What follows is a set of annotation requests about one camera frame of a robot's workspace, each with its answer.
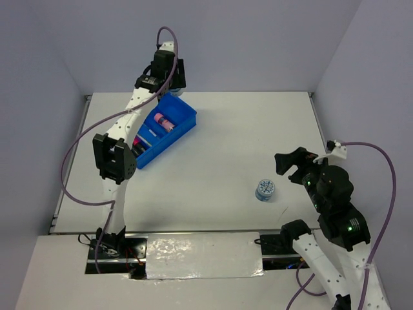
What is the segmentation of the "blue paint jar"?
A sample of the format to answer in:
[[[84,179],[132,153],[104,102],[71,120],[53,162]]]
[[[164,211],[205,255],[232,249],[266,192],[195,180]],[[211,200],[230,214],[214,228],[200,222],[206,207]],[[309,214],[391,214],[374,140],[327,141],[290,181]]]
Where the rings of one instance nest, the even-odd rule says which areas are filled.
[[[182,95],[183,93],[183,89],[182,88],[177,88],[174,90],[170,90],[171,95],[175,96],[175,97],[179,97],[180,95]]]
[[[274,182],[268,179],[261,180],[256,188],[255,195],[260,201],[268,201],[275,192]]]

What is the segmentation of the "pink lidded small bottle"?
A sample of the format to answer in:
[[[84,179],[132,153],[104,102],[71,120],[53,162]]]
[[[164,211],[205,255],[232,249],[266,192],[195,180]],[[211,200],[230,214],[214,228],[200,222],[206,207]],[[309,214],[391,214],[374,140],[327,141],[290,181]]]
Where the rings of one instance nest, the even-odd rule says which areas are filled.
[[[162,113],[156,113],[154,115],[154,121],[162,126],[167,132],[171,132],[175,129],[175,125],[166,119]]]

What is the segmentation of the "pink capped black highlighter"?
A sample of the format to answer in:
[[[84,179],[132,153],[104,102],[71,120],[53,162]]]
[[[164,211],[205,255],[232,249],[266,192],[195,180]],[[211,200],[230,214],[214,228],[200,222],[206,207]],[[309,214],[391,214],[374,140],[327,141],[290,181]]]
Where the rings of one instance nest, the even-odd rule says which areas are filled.
[[[133,146],[135,146],[135,145],[140,145],[140,146],[142,146],[141,140],[140,140],[138,137],[135,137],[135,138],[134,138]]]

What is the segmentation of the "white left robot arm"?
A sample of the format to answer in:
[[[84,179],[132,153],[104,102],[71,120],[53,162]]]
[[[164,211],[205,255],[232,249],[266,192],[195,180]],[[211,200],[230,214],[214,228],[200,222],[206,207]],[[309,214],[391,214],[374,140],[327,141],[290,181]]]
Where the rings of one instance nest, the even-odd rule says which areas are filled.
[[[171,89],[185,87],[185,80],[179,77],[177,61],[173,42],[161,44],[150,64],[150,73],[137,79],[125,107],[126,113],[104,134],[96,134],[92,140],[96,167],[103,179],[104,199],[114,201],[107,210],[109,219],[98,228],[96,239],[102,251],[113,258],[122,256],[126,250],[125,194],[137,165],[132,152],[133,141],[158,100]]]

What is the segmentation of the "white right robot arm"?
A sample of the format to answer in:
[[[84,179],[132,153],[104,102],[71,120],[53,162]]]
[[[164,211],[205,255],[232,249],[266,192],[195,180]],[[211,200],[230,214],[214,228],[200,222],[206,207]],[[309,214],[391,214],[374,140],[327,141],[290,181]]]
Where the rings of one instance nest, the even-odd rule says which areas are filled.
[[[319,246],[303,220],[294,220],[281,228],[281,247],[297,252],[325,290],[332,309],[390,309],[372,257],[376,246],[365,217],[353,206],[354,186],[348,172],[331,165],[333,156],[344,158],[346,149],[333,142],[329,153],[319,156],[303,147],[289,154],[277,153],[276,172],[284,175],[291,167],[296,171],[288,178],[304,186],[316,212],[323,236],[337,254],[337,269]]]

